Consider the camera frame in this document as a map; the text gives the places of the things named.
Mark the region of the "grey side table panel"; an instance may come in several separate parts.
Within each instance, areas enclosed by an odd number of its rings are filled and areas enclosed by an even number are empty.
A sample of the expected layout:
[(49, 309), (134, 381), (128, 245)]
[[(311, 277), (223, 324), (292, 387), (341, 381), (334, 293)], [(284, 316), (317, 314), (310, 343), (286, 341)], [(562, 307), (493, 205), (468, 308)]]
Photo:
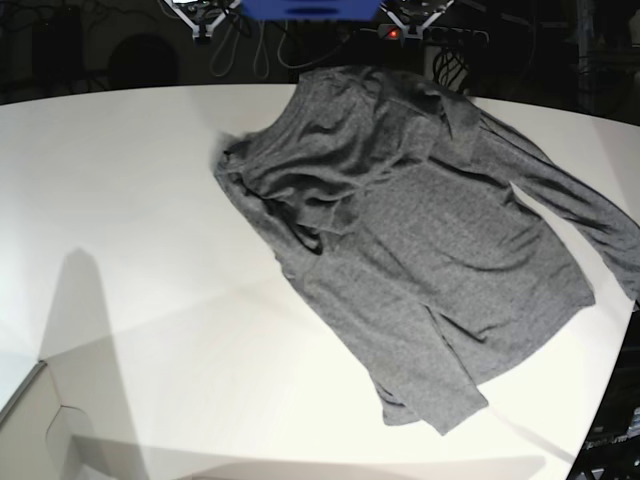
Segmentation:
[(47, 366), (34, 367), (1, 412), (1, 477), (86, 479)]

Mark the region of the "blue plastic box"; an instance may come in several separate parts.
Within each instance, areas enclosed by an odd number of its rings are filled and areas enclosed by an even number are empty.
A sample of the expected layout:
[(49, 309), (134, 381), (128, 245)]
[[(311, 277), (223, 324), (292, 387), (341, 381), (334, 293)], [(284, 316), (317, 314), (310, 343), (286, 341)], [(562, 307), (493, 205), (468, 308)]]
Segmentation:
[(371, 20), (381, 0), (245, 0), (241, 4), (258, 20)]

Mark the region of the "black power strip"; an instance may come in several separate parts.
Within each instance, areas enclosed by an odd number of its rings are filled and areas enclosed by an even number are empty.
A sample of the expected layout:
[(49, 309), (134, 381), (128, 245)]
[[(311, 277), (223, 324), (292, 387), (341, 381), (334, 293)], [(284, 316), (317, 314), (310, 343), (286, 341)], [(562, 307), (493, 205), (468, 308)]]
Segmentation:
[(418, 31), (404, 31), (392, 24), (380, 24), (376, 29), (376, 33), (383, 40), (436, 46), (484, 48), (490, 42), (489, 34), (486, 31), (446, 26), (430, 26), (423, 30), (422, 33), (419, 33)]

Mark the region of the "grey long-sleeve t-shirt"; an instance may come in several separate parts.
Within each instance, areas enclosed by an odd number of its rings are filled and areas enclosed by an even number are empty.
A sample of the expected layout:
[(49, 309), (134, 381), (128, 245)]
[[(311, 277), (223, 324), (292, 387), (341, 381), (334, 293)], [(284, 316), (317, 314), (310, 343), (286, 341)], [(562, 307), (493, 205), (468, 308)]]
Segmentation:
[(369, 373), (389, 426), (446, 434), (488, 404), (592, 287), (521, 194), (572, 224), (629, 299), (639, 227), (517, 130), (412, 73), (299, 78), (213, 168), (285, 278)]

